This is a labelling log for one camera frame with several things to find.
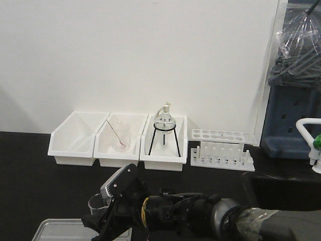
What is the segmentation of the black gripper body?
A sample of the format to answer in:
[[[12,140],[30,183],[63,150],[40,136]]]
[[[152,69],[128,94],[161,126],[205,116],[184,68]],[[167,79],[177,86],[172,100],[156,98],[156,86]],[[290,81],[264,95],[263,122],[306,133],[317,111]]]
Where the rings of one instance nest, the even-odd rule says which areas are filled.
[[[124,192],[120,198],[112,198],[110,203],[110,206],[116,205],[116,217],[121,225],[125,226],[125,231],[132,227],[143,228],[140,213],[143,201],[148,197],[149,192],[145,183],[139,178],[137,184],[137,192],[133,194]],[[83,225],[99,234],[102,227],[103,215],[106,214],[107,210],[102,215],[87,214],[83,216],[81,218]]]

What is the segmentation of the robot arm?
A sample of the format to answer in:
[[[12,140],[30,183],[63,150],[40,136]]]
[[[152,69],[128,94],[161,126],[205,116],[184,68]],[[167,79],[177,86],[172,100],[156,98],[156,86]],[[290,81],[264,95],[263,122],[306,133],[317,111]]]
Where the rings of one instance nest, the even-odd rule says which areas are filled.
[[[242,206],[217,194],[162,192],[150,195],[135,164],[119,168],[88,201],[85,227],[95,240],[115,240],[134,227],[167,230],[214,240],[320,240],[320,211]]]

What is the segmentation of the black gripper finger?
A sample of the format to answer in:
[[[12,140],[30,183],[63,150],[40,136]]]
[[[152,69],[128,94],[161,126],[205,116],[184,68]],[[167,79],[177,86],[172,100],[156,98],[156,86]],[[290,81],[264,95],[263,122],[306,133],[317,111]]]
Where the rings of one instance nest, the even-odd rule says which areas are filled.
[[[133,194],[138,191],[137,166],[128,164],[118,169],[100,187],[103,203],[110,203],[112,198],[120,198],[124,192]]]
[[[98,236],[91,240],[115,240],[125,232],[125,226],[122,226],[116,217],[116,205],[110,206],[103,215],[102,227]]]

